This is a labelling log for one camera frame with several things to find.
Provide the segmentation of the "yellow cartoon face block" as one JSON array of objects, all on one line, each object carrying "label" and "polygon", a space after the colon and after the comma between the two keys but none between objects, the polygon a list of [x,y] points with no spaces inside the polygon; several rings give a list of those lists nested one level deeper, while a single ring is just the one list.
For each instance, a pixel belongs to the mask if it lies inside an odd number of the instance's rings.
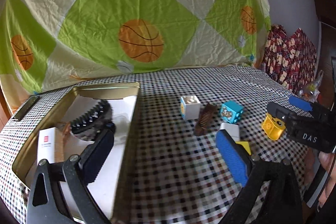
[{"label": "yellow cartoon face block", "polygon": [[282,120],[272,117],[269,113],[266,113],[261,128],[272,141],[277,141],[286,129],[285,123]]}]

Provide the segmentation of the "small yellow block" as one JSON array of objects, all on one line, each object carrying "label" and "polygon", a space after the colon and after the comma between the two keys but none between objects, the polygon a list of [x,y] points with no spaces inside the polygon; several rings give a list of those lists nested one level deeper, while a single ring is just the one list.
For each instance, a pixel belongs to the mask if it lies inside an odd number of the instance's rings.
[{"label": "small yellow block", "polygon": [[236,144],[241,145],[249,155],[252,155],[250,146],[249,146],[249,142],[248,141],[236,141]]}]

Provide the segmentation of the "small white box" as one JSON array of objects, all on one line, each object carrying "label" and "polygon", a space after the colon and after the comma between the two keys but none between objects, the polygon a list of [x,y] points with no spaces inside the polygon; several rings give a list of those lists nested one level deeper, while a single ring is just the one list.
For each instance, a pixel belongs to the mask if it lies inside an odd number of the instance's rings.
[{"label": "small white box", "polygon": [[237,124],[223,122],[220,125],[220,130],[226,130],[234,141],[240,141],[240,130]]}]

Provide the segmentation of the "white red-logo carton box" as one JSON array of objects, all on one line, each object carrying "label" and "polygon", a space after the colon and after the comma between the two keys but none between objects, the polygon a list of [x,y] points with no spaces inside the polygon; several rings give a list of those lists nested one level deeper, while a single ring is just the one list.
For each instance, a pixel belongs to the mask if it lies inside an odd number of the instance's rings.
[{"label": "white red-logo carton box", "polygon": [[64,161],[63,135],[56,127],[39,131],[37,163],[43,159],[50,164]]}]

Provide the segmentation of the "brown wooden comb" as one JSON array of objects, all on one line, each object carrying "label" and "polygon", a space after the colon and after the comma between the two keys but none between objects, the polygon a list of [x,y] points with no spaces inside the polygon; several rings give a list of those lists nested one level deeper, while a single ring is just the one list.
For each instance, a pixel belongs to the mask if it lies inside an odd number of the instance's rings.
[{"label": "brown wooden comb", "polygon": [[206,104],[205,108],[201,111],[199,119],[194,127],[194,135],[202,136],[207,133],[210,122],[214,113],[217,110],[217,106],[213,104]]}]

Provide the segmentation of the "copper brown small box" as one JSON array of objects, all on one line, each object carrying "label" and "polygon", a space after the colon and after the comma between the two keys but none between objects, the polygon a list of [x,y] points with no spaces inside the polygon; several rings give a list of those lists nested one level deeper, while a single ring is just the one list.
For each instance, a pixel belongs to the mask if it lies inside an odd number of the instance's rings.
[{"label": "copper brown small box", "polygon": [[67,122],[63,128],[62,136],[63,136],[63,144],[66,144],[67,140],[71,135],[71,123]]}]

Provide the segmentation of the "black hair brush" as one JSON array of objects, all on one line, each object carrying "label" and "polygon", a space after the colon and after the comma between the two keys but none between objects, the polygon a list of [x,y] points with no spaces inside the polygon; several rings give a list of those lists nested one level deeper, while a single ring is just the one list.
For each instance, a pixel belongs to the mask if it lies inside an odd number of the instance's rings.
[{"label": "black hair brush", "polygon": [[70,122],[70,132],[83,141],[95,141],[106,126],[112,124],[112,107],[100,100],[90,110]]}]

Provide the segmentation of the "clear plastic bag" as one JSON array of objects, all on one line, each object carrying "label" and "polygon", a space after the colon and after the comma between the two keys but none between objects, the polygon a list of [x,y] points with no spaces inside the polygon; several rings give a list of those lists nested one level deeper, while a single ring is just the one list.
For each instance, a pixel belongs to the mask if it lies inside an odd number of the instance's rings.
[{"label": "clear plastic bag", "polygon": [[321,86],[323,79],[323,70],[318,72],[317,78],[312,82],[306,84],[298,93],[298,96],[302,99],[314,103],[317,102],[317,98],[320,94],[319,87]]}]

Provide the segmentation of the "red bear pattern cloth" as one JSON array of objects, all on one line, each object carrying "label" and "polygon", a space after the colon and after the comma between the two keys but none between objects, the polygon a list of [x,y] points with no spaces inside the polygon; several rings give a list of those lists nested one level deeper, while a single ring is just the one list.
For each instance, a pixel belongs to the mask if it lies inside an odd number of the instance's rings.
[{"label": "red bear pattern cloth", "polygon": [[282,25],[271,27],[262,64],[268,76],[294,94],[314,80],[317,50],[301,28],[288,36]]}]

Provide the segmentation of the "blue bear toy block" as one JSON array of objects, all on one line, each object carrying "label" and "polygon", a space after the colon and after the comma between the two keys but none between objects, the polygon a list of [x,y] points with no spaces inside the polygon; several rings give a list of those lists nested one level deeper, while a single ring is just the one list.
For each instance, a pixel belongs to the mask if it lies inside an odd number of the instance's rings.
[{"label": "blue bear toy block", "polygon": [[234,101],[222,103],[220,116],[226,123],[236,124],[242,119],[244,107]]}]

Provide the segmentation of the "white toy block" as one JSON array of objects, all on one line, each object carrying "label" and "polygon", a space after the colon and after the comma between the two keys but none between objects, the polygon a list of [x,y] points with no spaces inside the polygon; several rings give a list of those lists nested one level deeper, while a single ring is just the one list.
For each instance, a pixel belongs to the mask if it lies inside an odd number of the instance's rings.
[{"label": "white toy block", "polygon": [[201,102],[197,96],[181,96],[180,112],[184,120],[195,120],[199,117]]}]

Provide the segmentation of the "checkered tablecloth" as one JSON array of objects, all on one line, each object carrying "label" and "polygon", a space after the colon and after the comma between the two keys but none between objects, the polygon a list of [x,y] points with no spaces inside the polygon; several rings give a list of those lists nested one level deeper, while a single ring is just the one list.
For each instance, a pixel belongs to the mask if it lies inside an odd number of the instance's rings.
[{"label": "checkered tablecloth", "polygon": [[25,223],[39,134],[62,129],[105,99],[116,125],[114,146],[88,190],[108,221],[218,223],[242,189],[217,149],[222,118],[215,112],[206,133],[196,136],[196,120],[182,118],[180,99],[196,96],[217,109],[241,105],[240,138],[262,160],[288,159],[304,192],[307,147],[285,135],[272,141],[261,128],[267,104],[289,107],[290,95],[264,72],[241,66],[108,77],[42,93],[22,120],[9,120],[1,131],[1,199]]}]

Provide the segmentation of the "black phone on table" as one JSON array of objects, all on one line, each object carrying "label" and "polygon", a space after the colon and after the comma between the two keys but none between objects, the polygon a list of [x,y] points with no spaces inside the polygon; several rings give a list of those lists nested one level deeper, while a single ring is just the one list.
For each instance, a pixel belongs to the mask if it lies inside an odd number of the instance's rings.
[{"label": "black phone on table", "polygon": [[36,102],[40,99],[40,96],[31,96],[22,107],[14,114],[13,120],[21,121],[29,110],[34,106]]}]

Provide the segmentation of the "gold metal tin box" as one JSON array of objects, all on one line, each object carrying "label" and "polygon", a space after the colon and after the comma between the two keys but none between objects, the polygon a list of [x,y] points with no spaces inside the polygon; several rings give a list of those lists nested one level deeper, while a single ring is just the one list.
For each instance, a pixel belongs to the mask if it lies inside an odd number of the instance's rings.
[{"label": "gold metal tin box", "polygon": [[[100,100],[112,107],[114,145],[94,182],[87,188],[110,223],[128,223],[131,207],[131,174],[134,170],[139,117],[139,83],[111,83],[76,86],[49,110],[35,126],[13,162],[12,169],[27,188],[31,188],[37,170],[39,131],[56,127],[61,133],[67,122],[86,113]],[[81,155],[95,141],[83,141],[70,135],[64,144],[64,161],[71,155]],[[61,182],[64,197],[75,223],[83,222],[65,182]]]}]

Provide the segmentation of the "sports pattern bed sheet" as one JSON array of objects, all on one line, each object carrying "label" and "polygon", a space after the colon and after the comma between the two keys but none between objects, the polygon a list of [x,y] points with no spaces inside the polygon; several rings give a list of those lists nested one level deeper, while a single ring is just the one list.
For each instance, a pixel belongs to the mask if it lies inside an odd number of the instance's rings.
[{"label": "sports pattern bed sheet", "polygon": [[258,66],[268,0],[1,0],[1,90],[28,96],[99,77]]}]

